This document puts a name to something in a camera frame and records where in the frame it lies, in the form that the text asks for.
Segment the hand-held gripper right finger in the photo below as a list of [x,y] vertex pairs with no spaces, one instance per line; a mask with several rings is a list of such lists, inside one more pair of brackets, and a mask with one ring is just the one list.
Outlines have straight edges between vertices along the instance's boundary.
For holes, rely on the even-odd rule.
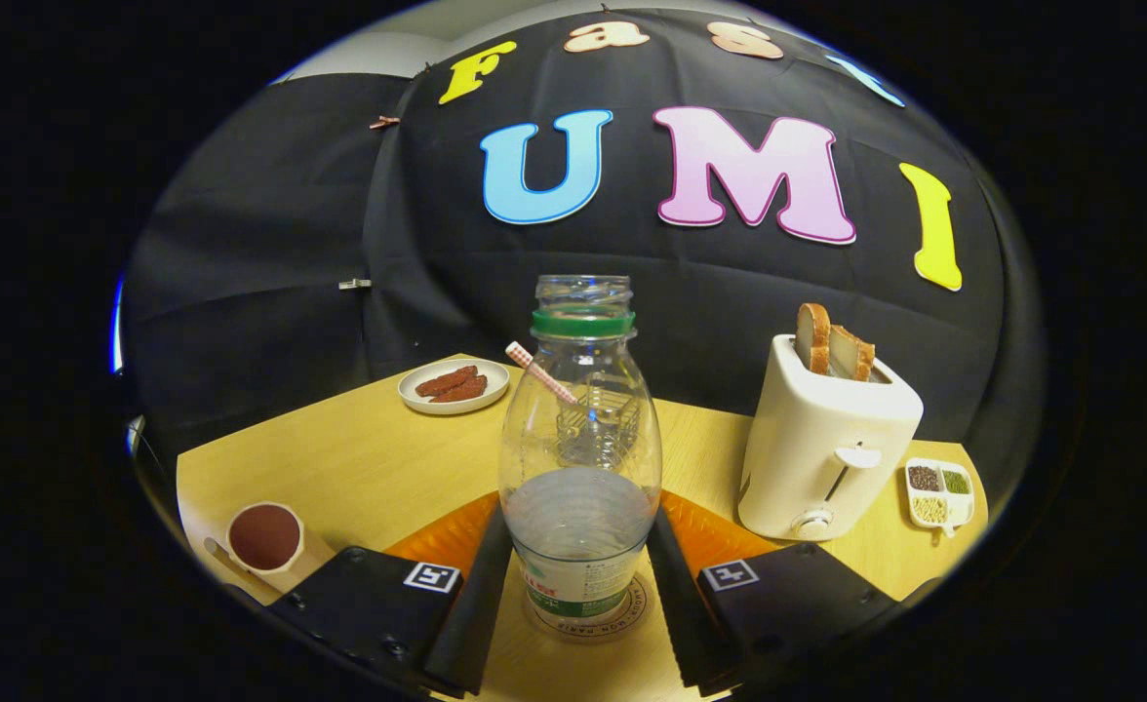
[[814,543],[775,545],[673,492],[648,551],[682,682],[704,694],[796,682],[902,610]]

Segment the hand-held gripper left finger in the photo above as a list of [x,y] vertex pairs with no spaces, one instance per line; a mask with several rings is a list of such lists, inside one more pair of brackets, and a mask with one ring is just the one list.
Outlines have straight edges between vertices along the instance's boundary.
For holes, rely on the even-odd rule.
[[271,613],[405,697],[475,696],[510,555],[499,498],[487,492],[387,549],[340,549]]

